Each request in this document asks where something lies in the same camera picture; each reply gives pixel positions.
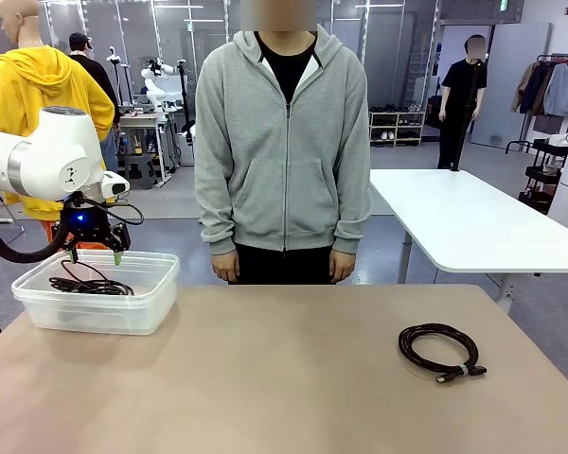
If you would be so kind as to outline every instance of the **table leg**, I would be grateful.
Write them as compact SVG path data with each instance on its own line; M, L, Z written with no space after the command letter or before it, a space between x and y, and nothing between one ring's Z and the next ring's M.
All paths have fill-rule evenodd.
M515 296L515 289L518 286L519 275L518 274L506 274L499 290L499 296L496 299L497 304L505 311L505 314L509 314L511 310L511 305L513 304L513 298Z
M399 258L398 284L406 284L406 275L408 274L408 262L410 262L410 251L413 247L413 238L408 232L401 243L401 256Z
M167 172L164 167L164 155L162 154L162 141L160 140L160 127L158 126L158 122L155 122L155 140L158 145L158 160L160 161L160 174L162 176L162 181L158 182L156 187L162 187L164 184L170 180L172 175L167 175Z

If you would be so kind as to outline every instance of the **hoodie pocket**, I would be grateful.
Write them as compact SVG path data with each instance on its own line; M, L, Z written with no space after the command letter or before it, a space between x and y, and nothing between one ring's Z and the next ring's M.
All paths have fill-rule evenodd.
M323 234L335 228L338 204L318 160L291 163L289 175L291 233Z
M284 162L253 160L234 196L233 220L246 232L282 235Z

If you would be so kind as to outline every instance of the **clothing rack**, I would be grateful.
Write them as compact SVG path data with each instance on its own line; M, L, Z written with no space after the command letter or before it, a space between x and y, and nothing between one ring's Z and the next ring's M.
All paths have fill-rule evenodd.
M568 54L541 54L537 57L536 61L556 61L559 59L565 59L565 61L559 61L559 63L567 63L568 62ZM530 147L532 146L532 142L526 140L526 136L528 135L528 128L532 124L532 113L525 113L524 114L524 122L522 123L522 130L520 131L520 139L519 140L512 140L507 144L505 154L509 154L509 148L513 144L517 144L520 146L519 151L522 151L523 147L526 147L526 153L530 151Z

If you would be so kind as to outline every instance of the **hood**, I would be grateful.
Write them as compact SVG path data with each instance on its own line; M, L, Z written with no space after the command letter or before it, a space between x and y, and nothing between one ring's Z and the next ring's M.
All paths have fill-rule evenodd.
M326 68L343 44L336 36L328 35L319 25L317 26L317 33L318 39L315 43L315 55L322 63L322 67ZM261 49L257 38L255 38L254 31L239 31L234 35L234 43L236 43L248 60L258 63L261 58Z
M0 56L0 61L49 96L62 92L72 73L72 65L76 64L48 45L10 50Z

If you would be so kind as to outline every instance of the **ribbed cuff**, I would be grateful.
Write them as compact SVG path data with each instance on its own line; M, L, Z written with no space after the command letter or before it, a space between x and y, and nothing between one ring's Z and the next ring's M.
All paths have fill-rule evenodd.
M236 245L231 240L231 237L209 243L208 246L210 247L211 255L223 255L224 253L231 253L236 250Z
M332 246L332 249L340 253L349 253L355 255L356 253L358 253L359 244L359 239L336 238L334 240L334 246Z

